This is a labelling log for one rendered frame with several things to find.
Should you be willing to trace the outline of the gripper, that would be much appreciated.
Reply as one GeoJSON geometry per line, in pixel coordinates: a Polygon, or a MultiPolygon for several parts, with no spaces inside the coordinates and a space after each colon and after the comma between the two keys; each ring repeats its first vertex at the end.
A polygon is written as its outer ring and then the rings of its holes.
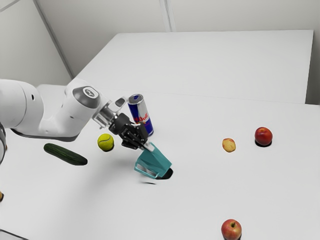
{"type": "Polygon", "coordinates": [[[114,135],[122,139],[121,145],[129,149],[146,149],[150,152],[155,150],[155,146],[147,141],[149,134],[142,123],[133,123],[124,113],[118,115],[111,121],[108,127],[114,135]]]}

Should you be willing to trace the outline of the blue and silver drink can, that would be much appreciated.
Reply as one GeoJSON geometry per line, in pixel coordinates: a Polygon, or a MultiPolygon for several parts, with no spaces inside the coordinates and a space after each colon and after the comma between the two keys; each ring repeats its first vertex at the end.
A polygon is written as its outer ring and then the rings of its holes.
{"type": "Polygon", "coordinates": [[[148,135],[151,136],[154,133],[154,128],[143,95],[131,95],[128,99],[128,107],[134,122],[143,124],[148,135]]]}

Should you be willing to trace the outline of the yellow tennis ball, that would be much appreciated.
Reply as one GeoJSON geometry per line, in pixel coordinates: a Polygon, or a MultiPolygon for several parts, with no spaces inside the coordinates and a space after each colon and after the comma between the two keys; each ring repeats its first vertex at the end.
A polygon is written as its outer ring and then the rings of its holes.
{"type": "Polygon", "coordinates": [[[102,151],[109,152],[115,146],[114,138],[108,133],[103,133],[98,137],[97,145],[102,151]]]}

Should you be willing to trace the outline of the small yellow-red potato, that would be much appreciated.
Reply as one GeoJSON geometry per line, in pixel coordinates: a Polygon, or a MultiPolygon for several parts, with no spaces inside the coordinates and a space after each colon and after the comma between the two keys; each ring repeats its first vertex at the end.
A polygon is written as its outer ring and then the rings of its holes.
{"type": "Polygon", "coordinates": [[[236,150],[236,143],[232,138],[224,138],[222,140],[222,147],[226,152],[231,153],[236,150]]]}

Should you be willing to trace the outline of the dark green cucumber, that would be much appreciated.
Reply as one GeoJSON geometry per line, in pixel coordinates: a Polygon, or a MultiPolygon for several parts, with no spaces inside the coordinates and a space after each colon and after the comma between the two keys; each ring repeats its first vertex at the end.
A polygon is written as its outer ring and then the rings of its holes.
{"type": "Polygon", "coordinates": [[[46,153],[74,166],[85,166],[88,163],[82,155],[53,143],[46,143],[43,149],[46,153]]]}

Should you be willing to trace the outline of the dark red peach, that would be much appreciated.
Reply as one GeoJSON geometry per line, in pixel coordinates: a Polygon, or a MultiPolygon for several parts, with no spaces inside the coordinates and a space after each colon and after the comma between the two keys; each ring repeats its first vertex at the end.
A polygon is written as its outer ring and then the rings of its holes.
{"type": "Polygon", "coordinates": [[[255,141],[261,146],[269,145],[273,140],[272,132],[266,127],[259,127],[254,133],[255,141]]]}

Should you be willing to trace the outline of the red and yellow apple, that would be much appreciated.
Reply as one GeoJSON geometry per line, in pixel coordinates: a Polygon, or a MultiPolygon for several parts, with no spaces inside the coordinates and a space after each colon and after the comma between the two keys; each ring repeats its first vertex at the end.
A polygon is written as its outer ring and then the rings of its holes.
{"type": "Polygon", "coordinates": [[[227,219],[221,225],[221,233],[225,240],[239,240],[242,236],[242,226],[235,219],[227,219]]]}

